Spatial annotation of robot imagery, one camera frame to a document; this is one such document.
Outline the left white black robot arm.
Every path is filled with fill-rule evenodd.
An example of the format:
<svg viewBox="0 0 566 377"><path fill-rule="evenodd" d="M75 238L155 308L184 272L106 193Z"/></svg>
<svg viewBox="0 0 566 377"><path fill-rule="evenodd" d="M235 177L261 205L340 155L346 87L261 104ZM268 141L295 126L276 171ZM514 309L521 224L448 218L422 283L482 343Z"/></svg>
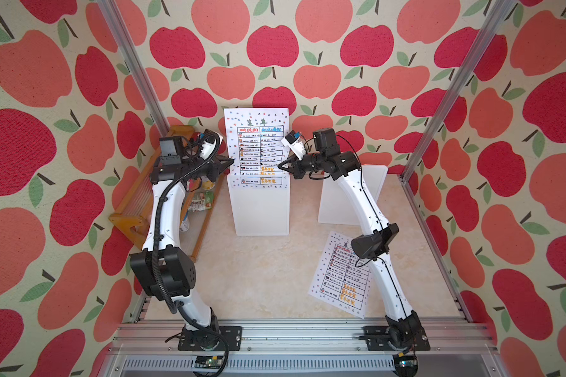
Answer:
<svg viewBox="0 0 566 377"><path fill-rule="evenodd" d="M206 131L196 141L182 136L160 139L160 156L153 165L151 223L141 252L130 257L130 267L146 295L163 301L180 314L191 339L203 350L225 342L213 309L195 292L194 262L181 248L182 207L191 180L217 178L233 160L218 154L223 138Z"/></svg>

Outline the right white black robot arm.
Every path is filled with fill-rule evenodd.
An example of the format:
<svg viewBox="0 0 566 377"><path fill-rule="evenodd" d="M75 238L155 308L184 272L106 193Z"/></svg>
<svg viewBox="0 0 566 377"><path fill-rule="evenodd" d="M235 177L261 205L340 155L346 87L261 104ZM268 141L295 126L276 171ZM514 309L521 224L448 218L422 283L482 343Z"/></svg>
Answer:
<svg viewBox="0 0 566 377"><path fill-rule="evenodd" d="M388 334L385 339L393 350L416 350L425 340L425 330L418 314L405 297L393 269L389 245L399 233L399 226L391 223L376 204L363 178L363 166L355 152L342 152L339 135L331 128L313 133L315 152L309 153L301 135L290 131L281 144L292 155L278 164L278 168L300 179L305 174L324 172L333 179L347 196L359 220L363 234L352 240L352 250L372 271L385 305Z"/></svg>

